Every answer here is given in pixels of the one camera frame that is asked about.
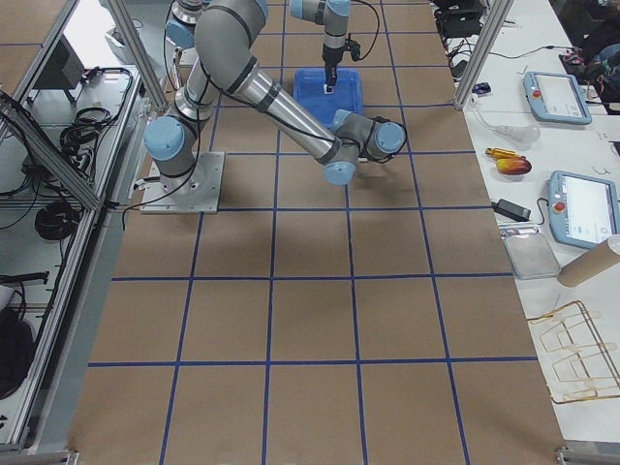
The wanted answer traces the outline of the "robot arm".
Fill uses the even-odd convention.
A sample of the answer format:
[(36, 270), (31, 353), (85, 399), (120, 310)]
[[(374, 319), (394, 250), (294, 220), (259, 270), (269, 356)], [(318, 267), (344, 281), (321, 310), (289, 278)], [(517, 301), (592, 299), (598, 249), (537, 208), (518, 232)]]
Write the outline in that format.
[(330, 94), (337, 83), (338, 65), (346, 48), (351, 2), (347, 0), (292, 0), (291, 15), (324, 28), (322, 58), (325, 68), (324, 92)]
[(267, 118), (324, 168), (325, 180), (348, 184), (359, 159), (385, 163), (407, 141), (404, 127), (382, 117), (335, 112), (324, 126), (260, 67), (252, 46), (268, 19), (265, 1), (185, 1), (194, 23), (172, 21), (188, 33), (198, 58), (167, 114), (150, 123), (144, 143), (163, 179), (185, 181), (195, 170), (193, 152), (218, 95), (225, 95)]

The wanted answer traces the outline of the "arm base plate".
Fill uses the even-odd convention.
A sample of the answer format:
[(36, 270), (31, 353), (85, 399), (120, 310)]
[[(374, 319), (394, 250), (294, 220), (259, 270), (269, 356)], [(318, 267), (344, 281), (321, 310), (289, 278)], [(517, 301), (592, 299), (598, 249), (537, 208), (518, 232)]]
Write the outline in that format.
[(157, 180), (145, 185), (139, 210), (145, 214), (217, 213), (225, 160), (225, 152), (201, 152), (188, 180), (161, 177), (152, 162), (149, 175)]

